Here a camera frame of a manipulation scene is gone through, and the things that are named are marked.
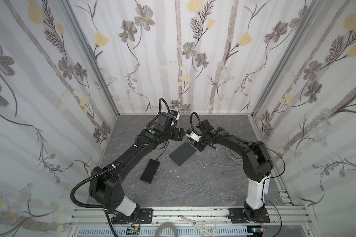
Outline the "slim ribbed black switch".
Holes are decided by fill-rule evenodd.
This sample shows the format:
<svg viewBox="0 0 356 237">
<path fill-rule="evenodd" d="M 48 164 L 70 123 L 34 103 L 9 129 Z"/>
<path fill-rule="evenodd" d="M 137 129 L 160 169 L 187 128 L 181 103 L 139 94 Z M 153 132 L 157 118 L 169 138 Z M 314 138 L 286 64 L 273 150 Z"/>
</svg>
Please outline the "slim ribbed black switch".
<svg viewBox="0 0 356 237">
<path fill-rule="evenodd" d="M 160 166 L 160 162 L 156 160 L 149 160 L 143 174 L 141 175 L 140 180 L 142 182 L 145 182 L 147 184 L 151 184 L 152 180 L 154 178 L 154 175 L 156 174 L 158 168 Z"/>
</svg>

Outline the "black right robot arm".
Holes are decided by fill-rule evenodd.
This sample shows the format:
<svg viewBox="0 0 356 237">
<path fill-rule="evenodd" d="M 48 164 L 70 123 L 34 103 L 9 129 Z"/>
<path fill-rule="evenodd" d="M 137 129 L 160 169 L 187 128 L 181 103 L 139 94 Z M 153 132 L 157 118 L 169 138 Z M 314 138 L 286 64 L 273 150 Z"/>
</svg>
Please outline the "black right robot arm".
<svg viewBox="0 0 356 237">
<path fill-rule="evenodd" d="M 220 144 L 241 156 L 242 167 L 248 177 L 248 195 L 244 202 L 243 217 L 254 223 L 266 213 L 265 195 L 272 177 L 274 163 L 269 148 L 264 142 L 247 141 L 232 135 L 221 127 L 213 127 L 208 120 L 201 120 L 196 112 L 190 115 L 190 128 L 187 130 L 188 141 L 203 151 L 207 146 Z"/>
</svg>

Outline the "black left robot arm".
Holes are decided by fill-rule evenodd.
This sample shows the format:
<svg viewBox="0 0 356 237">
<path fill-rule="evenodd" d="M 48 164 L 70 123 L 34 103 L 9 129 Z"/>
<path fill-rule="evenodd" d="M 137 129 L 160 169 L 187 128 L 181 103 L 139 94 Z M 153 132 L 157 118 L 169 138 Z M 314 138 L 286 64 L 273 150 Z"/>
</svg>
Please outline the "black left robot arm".
<svg viewBox="0 0 356 237">
<path fill-rule="evenodd" d="M 122 182 L 131 170 L 160 144 L 182 141 L 184 130 L 178 128 L 178 111 L 162 111 L 167 102 L 159 99 L 157 115 L 137 135 L 134 143 L 115 161 L 104 168 L 96 167 L 91 176 L 79 182 L 70 193 L 71 201 L 79 207 L 100 208 L 105 214 L 122 214 L 127 222 L 136 222 L 139 216 L 139 205 L 128 198 L 122 188 Z M 84 184 L 89 183 L 89 196 L 97 204 L 86 204 L 75 197 L 75 192 Z"/>
</svg>

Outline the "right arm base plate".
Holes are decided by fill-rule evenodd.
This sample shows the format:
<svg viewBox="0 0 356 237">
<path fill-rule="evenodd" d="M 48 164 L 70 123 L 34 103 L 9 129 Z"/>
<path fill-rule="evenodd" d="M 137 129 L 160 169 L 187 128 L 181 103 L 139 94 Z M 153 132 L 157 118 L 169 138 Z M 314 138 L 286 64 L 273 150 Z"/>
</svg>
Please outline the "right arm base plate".
<svg viewBox="0 0 356 237">
<path fill-rule="evenodd" d="M 232 224 L 268 224 L 271 222 L 267 210 L 261 207 L 257 210 L 251 208 L 229 208 L 229 216 Z"/>
</svg>

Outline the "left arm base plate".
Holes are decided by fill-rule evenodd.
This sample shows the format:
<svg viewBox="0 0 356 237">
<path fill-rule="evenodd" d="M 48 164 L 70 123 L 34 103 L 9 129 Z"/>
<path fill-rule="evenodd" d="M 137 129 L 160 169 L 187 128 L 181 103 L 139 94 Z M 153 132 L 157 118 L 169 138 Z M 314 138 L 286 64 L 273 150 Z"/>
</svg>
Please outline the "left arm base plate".
<svg viewBox="0 0 356 237">
<path fill-rule="evenodd" d="M 111 223 L 112 224 L 151 224 L 153 218 L 153 211 L 152 208 L 139 208 L 136 209 L 134 214 L 130 217 L 117 212 L 115 214 L 111 214 Z"/>
</svg>

